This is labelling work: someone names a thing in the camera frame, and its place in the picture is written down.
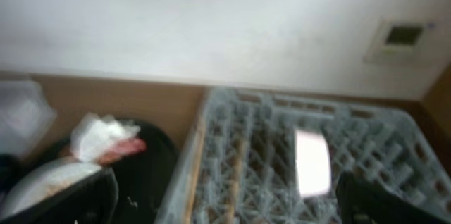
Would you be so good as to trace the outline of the clear plastic bin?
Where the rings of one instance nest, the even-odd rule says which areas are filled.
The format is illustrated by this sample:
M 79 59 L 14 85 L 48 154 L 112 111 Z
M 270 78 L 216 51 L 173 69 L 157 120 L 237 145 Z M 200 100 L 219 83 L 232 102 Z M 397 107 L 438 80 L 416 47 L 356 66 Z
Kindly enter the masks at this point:
M 25 158 L 56 118 L 39 83 L 1 82 L 1 153 Z

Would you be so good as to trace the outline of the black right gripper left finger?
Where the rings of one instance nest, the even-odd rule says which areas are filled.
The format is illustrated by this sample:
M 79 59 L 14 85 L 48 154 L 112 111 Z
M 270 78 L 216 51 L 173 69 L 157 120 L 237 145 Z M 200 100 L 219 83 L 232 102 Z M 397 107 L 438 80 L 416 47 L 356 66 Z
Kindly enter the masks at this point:
M 104 168 L 1 224 L 108 224 L 118 202 L 114 171 Z

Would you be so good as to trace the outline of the red snack wrapper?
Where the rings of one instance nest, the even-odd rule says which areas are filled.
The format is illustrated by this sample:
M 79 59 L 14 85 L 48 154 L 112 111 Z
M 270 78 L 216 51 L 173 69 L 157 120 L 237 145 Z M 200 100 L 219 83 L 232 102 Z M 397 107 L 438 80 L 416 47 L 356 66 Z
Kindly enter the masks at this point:
M 139 138 L 130 138 L 113 145 L 108 151 L 102 154 L 97 160 L 101 166 L 107 166 L 111 163 L 121 160 L 126 156 L 138 154 L 147 149 L 145 141 Z

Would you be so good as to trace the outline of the white wall panel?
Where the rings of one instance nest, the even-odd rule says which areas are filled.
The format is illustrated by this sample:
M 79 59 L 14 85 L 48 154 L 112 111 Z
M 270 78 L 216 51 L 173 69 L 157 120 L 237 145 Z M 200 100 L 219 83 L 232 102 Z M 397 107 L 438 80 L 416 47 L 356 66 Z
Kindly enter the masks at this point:
M 364 56 L 365 63 L 404 65 L 415 60 L 434 24 L 382 19 Z

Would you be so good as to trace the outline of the white plate with food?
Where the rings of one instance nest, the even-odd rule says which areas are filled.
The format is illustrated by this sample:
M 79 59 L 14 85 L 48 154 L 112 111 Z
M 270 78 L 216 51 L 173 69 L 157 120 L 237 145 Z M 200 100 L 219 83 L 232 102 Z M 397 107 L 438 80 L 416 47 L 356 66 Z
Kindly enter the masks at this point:
M 60 158 L 21 178 L 1 202 L 1 220 L 24 211 L 101 170 L 95 163 Z

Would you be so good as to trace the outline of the round black tray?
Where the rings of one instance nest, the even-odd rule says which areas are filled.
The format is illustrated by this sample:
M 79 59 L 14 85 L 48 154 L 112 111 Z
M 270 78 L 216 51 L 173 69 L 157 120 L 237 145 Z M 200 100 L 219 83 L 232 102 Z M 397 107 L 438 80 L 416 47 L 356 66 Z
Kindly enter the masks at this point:
M 105 167 L 114 171 L 118 202 L 110 223 L 153 223 L 178 160 L 179 151 L 157 126 L 134 120 L 147 149 Z

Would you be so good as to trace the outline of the white napkin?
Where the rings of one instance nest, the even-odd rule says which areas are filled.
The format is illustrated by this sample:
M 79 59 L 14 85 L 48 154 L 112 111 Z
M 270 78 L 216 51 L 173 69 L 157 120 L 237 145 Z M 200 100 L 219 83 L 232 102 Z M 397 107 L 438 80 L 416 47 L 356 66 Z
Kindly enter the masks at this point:
M 70 152 L 81 162 L 94 162 L 118 143 L 132 139 L 140 126 L 131 120 L 120 122 L 113 116 L 88 113 L 70 135 Z

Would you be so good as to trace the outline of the grey dishwasher rack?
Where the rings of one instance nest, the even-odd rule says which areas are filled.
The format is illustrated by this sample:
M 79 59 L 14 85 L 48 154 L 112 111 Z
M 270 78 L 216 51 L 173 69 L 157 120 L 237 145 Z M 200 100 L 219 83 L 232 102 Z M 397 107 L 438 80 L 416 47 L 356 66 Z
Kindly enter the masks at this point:
M 326 138 L 333 182 L 351 171 L 450 219 L 450 176 L 414 119 L 399 109 L 217 87 L 207 94 L 199 119 L 206 134 L 191 223 L 226 223 L 241 139 L 247 147 L 234 223 L 339 223 L 333 192 L 299 196 L 295 130 Z M 157 223 L 183 223 L 195 132 L 178 159 Z

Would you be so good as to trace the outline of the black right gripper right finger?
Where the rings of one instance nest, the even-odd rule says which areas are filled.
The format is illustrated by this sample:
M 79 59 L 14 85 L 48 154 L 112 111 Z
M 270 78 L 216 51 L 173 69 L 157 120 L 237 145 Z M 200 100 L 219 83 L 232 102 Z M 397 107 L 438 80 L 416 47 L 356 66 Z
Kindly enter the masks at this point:
M 343 224 L 449 223 L 351 172 L 344 172 L 340 175 L 335 195 Z

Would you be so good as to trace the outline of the pink bowl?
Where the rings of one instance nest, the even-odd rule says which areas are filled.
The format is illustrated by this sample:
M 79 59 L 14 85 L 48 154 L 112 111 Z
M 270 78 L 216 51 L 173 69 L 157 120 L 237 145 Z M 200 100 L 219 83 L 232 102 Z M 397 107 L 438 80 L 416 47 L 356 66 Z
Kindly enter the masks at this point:
M 330 191 L 330 155 L 323 135 L 295 130 L 295 177 L 301 198 L 318 197 Z

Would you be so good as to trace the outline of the wooden chopstick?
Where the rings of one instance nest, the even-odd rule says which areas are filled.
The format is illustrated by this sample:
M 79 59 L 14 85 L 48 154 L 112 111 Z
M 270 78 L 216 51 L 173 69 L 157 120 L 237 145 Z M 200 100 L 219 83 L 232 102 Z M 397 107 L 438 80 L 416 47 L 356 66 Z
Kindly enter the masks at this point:
M 240 143 L 237 148 L 237 156 L 235 158 L 234 166 L 233 166 L 233 181 L 230 187 L 230 204 L 228 207 L 228 212 L 226 216 L 226 223 L 233 224 L 235 221 L 235 209 L 237 206 L 237 197 L 240 187 L 240 177 L 243 167 L 243 160 L 245 158 L 247 142 L 244 140 L 240 140 Z
M 199 119 L 196 126 L 194 139 L 194 156 L 192 157 L 192 165 L 190 170 L 190 183 L 187 185 L 187 201 L 185 212 L 183 214 L 183 224 L 191 223 L 192 209 L 194 206 L 197 181 L 199 178 L 199 170 L 202 162 L 202 152 L 204 147 L 206 134 L 206 123 L 203 119 Z

